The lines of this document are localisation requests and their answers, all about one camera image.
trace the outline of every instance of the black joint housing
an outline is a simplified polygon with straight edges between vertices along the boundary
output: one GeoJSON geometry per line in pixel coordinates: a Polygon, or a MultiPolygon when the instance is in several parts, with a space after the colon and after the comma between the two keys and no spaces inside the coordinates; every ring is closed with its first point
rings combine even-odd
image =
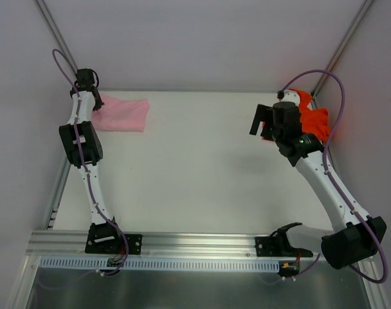
{"type": "MultiPolygon", "coordinates": [[[[91,121],[84,121],[80,124],[77,124],[77,129],[78,134],[83,136],[86,140],[85,142],[81,143],[85,163],[96,165],[97,162],[103,158],[103,149],[94,130],[93,124],[91,121]]],[[[60,126],[59,133],[62,145],[66,151],[68,161],[70,164],[80,168],[81,157],[80,151],[78,150],[78,145],[77,143],[74,143],[76,140],[74,126],[71,124],[60,126]]]]}
{"type": "MultiPolygon", "coordinates": [[[[366,223],[381,243],[387,229],[382,217],[368,219],[366,223]]],[[[377,247],[362,223],[349,225],[346,229],[322,239],[323,255],[335,269],[349,266],[377,253],[377,247]]]]}
{"type": "Polygon", "coordinates": [[[277,99],[282,100],[284,98],[284,91],[279,90],[277,92],[277,99]]]}
{"type": "MultiPolygon", "coordinates": [[[[77,70],[75,77],[77,80],[74,83],[74,87],[76,87],[78,91],[90,91],[95,99],[95,106],[93,111],[98,111],[104,105],[104,103],[97,87],[95,86],[94,71],[92,69],[79,69],[77,70]]],[[[75,90],[72,88],[69,92],[69,95],[70,97],[73,97],[74,94],[75,90]]]]}

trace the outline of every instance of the white wall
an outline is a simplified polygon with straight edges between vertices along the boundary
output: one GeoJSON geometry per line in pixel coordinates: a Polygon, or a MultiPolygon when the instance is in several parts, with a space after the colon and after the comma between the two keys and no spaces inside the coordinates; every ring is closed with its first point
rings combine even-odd
{"type": "Polygon", "coordinates": [[[0,1],[0,308],[42,218],[63,151],[69,87],[32,1],[0,1]]]}
{"type": "MultiPolygon", "coordinates": [[[[325,68],[363,0],[46,0],[79,66],[118,89],[276,91],[325,68]]],[[[311,89],[320,76],[295,86],[311,89]]]]}
{"type": "MultiPolygon", "coordinates": [[[[346,86],[347,107],[333,153],[354,196],[387,223],[385,286],[391,302],[391,0],[376,1],[335,73],[346,86]]],[[[329,80],[318,97],[334,117],[339,94],[329,80]]]]}

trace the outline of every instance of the red cloth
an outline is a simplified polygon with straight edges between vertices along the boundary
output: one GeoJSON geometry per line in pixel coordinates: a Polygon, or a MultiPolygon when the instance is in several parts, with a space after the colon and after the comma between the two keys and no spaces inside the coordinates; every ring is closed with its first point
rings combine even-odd
{"type": "Polygon", "coordinates": [[[298,93],[300,97],[300,104],[298,108],[301,112],[300,121],[303,125],[304,133],[312,133],[317,138],[326,143],[331,129],[329,127],[329,112],[325,108],[309,109],[308,105],[311,103],[312,96],[302,90],[291,89],[298,93]]]}

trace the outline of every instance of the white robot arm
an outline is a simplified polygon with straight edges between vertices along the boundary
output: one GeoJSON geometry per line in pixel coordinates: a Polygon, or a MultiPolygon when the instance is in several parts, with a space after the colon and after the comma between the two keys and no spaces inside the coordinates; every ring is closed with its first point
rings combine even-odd
{"type": "Polygon", "coordinates": [[[272,107],[259,104],[250,134],[257,134],[260,123],[264,123],[261,136],[274,140],[280,153],[308,181],[324,206],[333,230],[314,229],[301,223],[292,223],[277,230],[276,244],[282,247],[281,252],[304,248],[321,253],[332,267],[340,269],[377,252],[371,236],[355,212],[365,220],[380,242],[386,231],[386,224],[381,217],[372,218],[357,203],[330,161],[327,160],[328,166],[325,168],[322,160],[323,145],[315,135],[302,131],[301,114],[297,102],[289,100],[291,97],[293,96],[285,96],[272,107]],[[354,203],[354,211],[347,206],[325,170],[331,173],[348,199],[354,203]]]}
{"type": "MultiPolygon", "coordinates": [[[[91,114],[93,110],[100,109],[104,103],[95,86],[93,70],[78,70],[75,87],[78,93],[73,89],[70,91],[73,99],[71,117],[66,125],[59,127],[59,133],[67,158],[77,167],[86,188],[91,214],[87,244],[93,246],[105,241],[115,241],[117,242],[115,245],[118,245],[120,236],[104,219],[107,218],[115,224],[114,217],[103,199],[100,186],[99,162],[103,158],[103,151],[91,123],[91,114]],[[82,151],[78,148],[76,125],[82,151]]],[[[107,243],[105,247],[111,248],[111,245],[107,243]]]]}

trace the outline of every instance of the purple cable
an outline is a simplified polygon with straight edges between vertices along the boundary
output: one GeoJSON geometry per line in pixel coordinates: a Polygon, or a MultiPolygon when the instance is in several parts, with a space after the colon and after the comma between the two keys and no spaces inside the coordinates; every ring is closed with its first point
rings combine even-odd
{"type": "Polygon", "coordinates": [[[310,266],[308,266],[305,270],[303,270],[302,272],[298,273],[297,275],[295,275],[295,277],[298,277],[298,276],[301,276],[302,274],[305,274],[306,272],[308,272],[310,269],[312,269],[314,267],[315,264],[317,264],[318,260],[320,259],[322,255],[321,254],[318,254],[316,256],[316,259],[311,263],[310,266]]]}
{"type": "MultiPolygon", "coordinates": [[[[54,49],[53,50],[53,58],[54,58],[55,63],[57,64],[57,66],[59,67],[59,70],[61,71],[63,76],[67,79],[67,81],[70,83],[71,87],[73,87],[73,89],[75,90],[75,93],[77,94],[77,97],[78,97],[77,116],[78,116],[78,112],[80,111],[80,105],[81,105],[81,96],[80,96],[80,93],[78,92],[77,87],[75,87],[75,85],[72,83],[71,79],[68,77],[66,72],[64,72],[64,70],[62,69],[60,63],[58,62],[58,60],[57,60],[57,58],[55,56],[55,53],[57,53],[57,52],[64,58],[65,61],[67,61],[68,65],[71,67],[71,69],[73,70],[74,73],[75,73],[75,69],[70,65],[70,63],[68,61],[68,58],[60,50],[58,50],[58,49],[54,49]]],[[[127,259],[127,256],[129,254],[129,245],[128,245],[127,238],[125,237],[123,231],[118,227],[117,224],[114,224],[110,219],[108,219],[104,215],[104,213],[100,210],[100,208],[98,207],[98,203],[95,200],[95,197],[94,197],[94,194],[93,194],[93,188],[91,186],[91,179],[90,179],[90,175],[89,175],[89,170],[87,168],[86,162],[84,161],[84,154],[83,154],[83,151],[82,151],[80,135],[78,133],[77,122],[78,122],[78,117],[75,117],[75,119],[74,119],[74,126],[73,126],[74,127],[74,133],[75,133],[75,138],[76,138],[76,142],[77,142],[78,152],[80,153],[81,164],[82,164],[82,166],[83,166],[83,168],[84,168],[84,170],[86,171],[86,174],[87,174],[88,191],[90,193],[91,201],[95,204],[95,209],[97,210],[99,215],[105,220],[105,222],[107,222],[112,227],[114,227],[116,229],[117,233],[121,234],[121,236],[123,238],[123,241],[124,241],[124,244],[125,244],[125,254],[124,254],[124,257],[123,257],[122,261],[118,264],[116,269],[112,270],[111,272],[105,273],[105,276],[111,276],[111,275],[116,274],[120,270],[120,268],[123,267],[123,265],[125,263],[125,260],[127,259]]]]}
{"type": "Polygon", "coordinates": [[[345,203],[349,206],[349,209],[354,213],[354,215],[361,222],[361,224],[365,227],[365,229],[367,230],[367,232],[370,234],[371,238],[373,239],[373,242],[374,242],[375,246],[377,247],[377,250],[378,250],[380,258],[381,258],[381,262],[383,264],[383,276],[381,277],[381,279],[373,279],[373,278],[370,278],[369,276],[363,274],[360,270],[358,270],[353,265],[350,265],[350,268],[353,269],[353,271],[355,271],[361,277],[363,277],[364,279],[366,279],[366,280],[368,280],[370,282],[373,282],[373,283],[384,283],[387,280],[387,277],[388,277],[388,264],[387,264],[386,256],[384,254],[384,250],[381,247],[381,244],[380,244],[379,240],[377,239],[376,235],[374,234],[374,232],[372,231],[372,229],[369,227],[367,222],[363,219],[363,217],[361,217],[361,215],[355,209],[355,207],[353,206],[352,202],[349,200],[349,198],[344,193],[344,191],[340,188],[340,186],[338,185],[337,181],[334,179],[333,175],[330,173],[330,171],[327,168],[328,167],[328,165],[327,165],[327,153],[328,153],[328,150],[329,150],[329,147],[330,147],[331,139],[332,139],[332,136],[334,135],[334,133],[337,130],[337,127],[338,127],[338,124],[340,123],[341,117],[343,116],[343,111],[344,111],[344,106],[345,106],[345,92],[344,92],[343,82],[338,78],[338,76],[336,74],[334,74],[332,72],[329,72],[329,71],[326,71],[326,70],[310,70],[310,71],[303,72],[303,73],[297,75],[292,80],[290,80],[284,86],[282,91],[286,90],[288,86],[290,86],[294,81],[296,81],[300,77],[302,77],[304,75],[307,75],[307,74],[311,74],[311,73],[327,74],[327,75],[331,76],[333,79],[335,79],[336,82],[338,83],[339,87],[340,87],[340,91],[341,91],[340,110],[338,112],[338,116],[337,116],[337,119],[336,119],[336,121],[334,123],[334,126],[332,127],[330,136],[327,139],[327,142],[325,143],[324,151],[323,151],[324,171],[325,171],[326,175],[329,177],[332,185],[336,188],[336,190],[338,191],[340,196],[345,200],[345,203]]]}
{"type": "Polygon", "coordinates": [[[59,291],[59,290],[65,290],[67,288],[71,288],[73,285],[75,285],[77,282],[79,282],[81,279],[87,277],[89,274],[92,274],[94,272],[97,272],[96,270],[90,270],[88,272],[86,272],[85,274],[83,274],[82,276],[78,277],[77,279],[75,279],[74,281],[64,285],[64,286],[58,286],[58,287],[50,287],[50,286],[46,286],[46,285],[43,285],[39,278],[37,277],[37,280],[36,280],[36,284],[39,285],[41,288],[45,289],[45,290],[49,290],[49,291],[59,291]]]}
{"type": "MultiPolygon", "coordinates": [[[[308,272],[310,269],[312,269],[312,268],[315,266],[315,264],[316,264],[317,261],[320,259],[320,257],[321,257],[321,254],[318,254],[318,255],[316,256],[316,259],[311,263],[310,266],[308,266],[305,270],[303,270],[302,272],[299,272],[297,275],[295,275],[295,276],[293,276],[293,277],[298,277],[298,276],[300,276],[300,275],[302,275],[302,274],[308,272]]],[[[264,283],[265,285],[268,285],[268,286],[276,285],[277,283],[279,283],[279,282],[282,281],[282,278],[281,278],[281,277],[279,277],[277,280],[275,280],[275,281],[273,281],[273,282],[265,282],[265,280],[263,280],[261,277],[259,277],[259,279],[260,279],[260,281],[261,281],[262,283],[264,283]]]]}

